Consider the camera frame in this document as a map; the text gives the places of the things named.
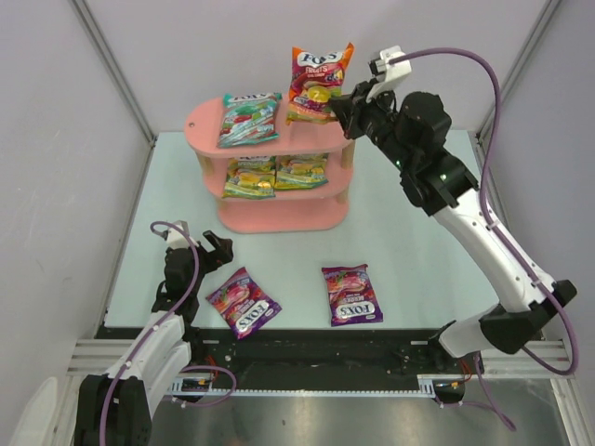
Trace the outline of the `orange Fox's candy bag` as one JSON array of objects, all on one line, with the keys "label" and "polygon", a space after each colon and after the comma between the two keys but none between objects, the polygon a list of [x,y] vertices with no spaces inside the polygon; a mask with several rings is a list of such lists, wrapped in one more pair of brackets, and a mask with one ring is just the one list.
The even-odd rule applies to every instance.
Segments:
[{"label": "orange Fox's candy bag", "polygon": [[303,48],[292,48],[292,77],[288,89],[285,121],[324,125],[337,118],[330,99],[341,96],[346,70],[354,51],[348,43],[340,51],[317,56]]}]

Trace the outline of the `yellow-green Fox's candy bag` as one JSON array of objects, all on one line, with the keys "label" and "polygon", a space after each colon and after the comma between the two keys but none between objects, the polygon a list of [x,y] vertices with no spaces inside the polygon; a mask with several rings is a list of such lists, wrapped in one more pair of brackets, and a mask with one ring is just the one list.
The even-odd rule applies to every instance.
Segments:
[{"label": "yellow-green Fox's candy bag", "polygon": [[325,185],[327,153],[284,155],[276,167],[275,189],[311,190]]}]

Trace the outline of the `green Fox's candy bag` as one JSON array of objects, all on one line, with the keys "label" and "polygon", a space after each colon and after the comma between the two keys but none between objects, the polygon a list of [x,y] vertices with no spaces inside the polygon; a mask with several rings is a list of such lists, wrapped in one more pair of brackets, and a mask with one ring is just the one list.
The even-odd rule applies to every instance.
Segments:
[{"label": "green Fox's candy bag", "polygon": [[223,198],[262,200],[275,197],[276,157],[231,158]]}]

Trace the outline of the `teal Fox's candy bag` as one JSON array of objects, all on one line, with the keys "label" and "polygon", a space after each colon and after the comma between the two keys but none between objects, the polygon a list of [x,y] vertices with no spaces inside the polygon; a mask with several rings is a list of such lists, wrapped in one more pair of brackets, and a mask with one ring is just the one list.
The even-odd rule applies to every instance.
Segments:
[{"label": "teal Fox's candy bag", "polygon": [[257,145],[278,138],[275,123],[282,98],[277,92],[224,96],[218,147]]}]

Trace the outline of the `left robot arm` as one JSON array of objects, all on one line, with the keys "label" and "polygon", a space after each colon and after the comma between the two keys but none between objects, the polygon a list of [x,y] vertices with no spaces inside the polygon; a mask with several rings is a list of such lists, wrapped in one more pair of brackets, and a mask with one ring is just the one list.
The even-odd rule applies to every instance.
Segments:
[{"label": "left robot arm", "polygon": [[204,277],[231,263],[232,242],[204,232],[205,249],[186,222],[151,224],[166,242],[164,278],[151,316],[126,353],[102,374],[89,374],[79,387],[73,442],[76,445],[146,445],[152,418],[174,379],[193,370],[204,345],[191,324],[199,308]]}]

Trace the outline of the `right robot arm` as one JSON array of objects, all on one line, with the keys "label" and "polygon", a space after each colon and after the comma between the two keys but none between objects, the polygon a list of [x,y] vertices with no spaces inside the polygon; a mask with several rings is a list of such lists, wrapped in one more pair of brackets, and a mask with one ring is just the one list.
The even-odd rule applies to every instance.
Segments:
[{"label": "right robot arm", "polygon": [[414,92],[397,106],[391,91],[368,99],[370,87],[363,82],[330,100],[346,138],[368,137],[380,149],[399,170],[409,202],[458,240],[498,298],[485,312],[445,325],[433,342],[454,358],[488,348],[518,352],[576,296],[575,286],[535,265],[481,206],[477,179],[444,146],[452,120],[439,96]]}]

